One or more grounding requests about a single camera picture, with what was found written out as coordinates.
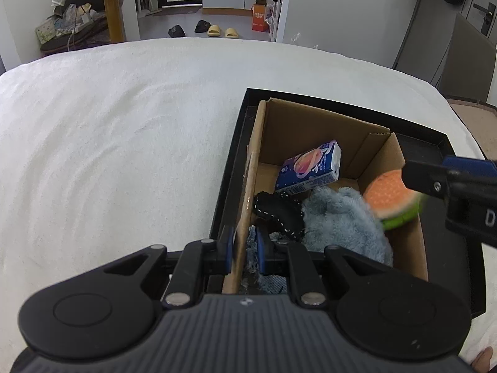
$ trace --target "gray fluffy cloth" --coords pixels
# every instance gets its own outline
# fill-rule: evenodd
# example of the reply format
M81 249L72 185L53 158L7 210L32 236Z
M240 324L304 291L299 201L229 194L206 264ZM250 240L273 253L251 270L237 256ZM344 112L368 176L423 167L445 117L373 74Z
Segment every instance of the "gray fluffy cloth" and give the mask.
M325 246L336 244L392 266L392 248L383 234L383 227L355 189L340 188L335 192L327 186L317 187L302 204L302 210L306 226L302 244L309 251L323 252ZM286 293L285 278L262 276L258 272L254 226L249 228L246 262L245 271L256 276L262 291Z

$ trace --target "beige slipper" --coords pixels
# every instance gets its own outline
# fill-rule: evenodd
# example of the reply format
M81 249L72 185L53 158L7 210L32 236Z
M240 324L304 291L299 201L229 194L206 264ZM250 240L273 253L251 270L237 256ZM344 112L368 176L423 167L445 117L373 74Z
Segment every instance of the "beige slipper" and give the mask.
M218 25L211 25L209 30L207 31L208 36L219 36L221 34L221 29Z
M238 32L235 28L228 28L225 34L226 38L238 39Z

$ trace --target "white bed sheet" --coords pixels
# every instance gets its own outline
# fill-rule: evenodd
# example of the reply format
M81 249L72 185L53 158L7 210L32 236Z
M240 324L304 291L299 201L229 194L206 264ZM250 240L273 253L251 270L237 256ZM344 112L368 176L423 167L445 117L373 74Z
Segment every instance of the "white bed sheet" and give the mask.
M63 53L0 77L0 371L23 349L34 291L153 243L209 234L248 87L332 99L479 148L428 83L338 54L256 41L155 39ZM497 345L495 250L488 312L463 356Z

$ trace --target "cardboard box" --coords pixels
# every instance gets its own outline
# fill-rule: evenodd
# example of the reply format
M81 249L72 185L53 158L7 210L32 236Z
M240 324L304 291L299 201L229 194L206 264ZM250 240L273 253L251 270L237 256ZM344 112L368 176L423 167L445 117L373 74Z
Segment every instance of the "cardboard box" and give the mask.
M259 103L248 145L232 272L224 280L223 293L238 293L248 230L255 219L254 194L273 192L287 158L330 140L341 147L340 179L329 185L333 189L345 186L362 193L374 178L404 165L397 137L386 127L274 98ZM394 251L394 267L428 280L419 218L386 236Z
M266 22L267 1L256 0L252 6L252 30L265 32L269 28Z
M338 143L332 140L286 160L276 180L275 192L295 195L336 182L340 175L340 153Z

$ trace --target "red cardboard box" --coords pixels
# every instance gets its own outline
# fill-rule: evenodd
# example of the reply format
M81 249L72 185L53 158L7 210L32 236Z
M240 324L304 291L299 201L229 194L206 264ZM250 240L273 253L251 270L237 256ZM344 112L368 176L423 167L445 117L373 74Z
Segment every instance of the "red cardboard box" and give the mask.
M264 32L267 31L269 25L266 20L267 1L256 0L252 6L252 30Z

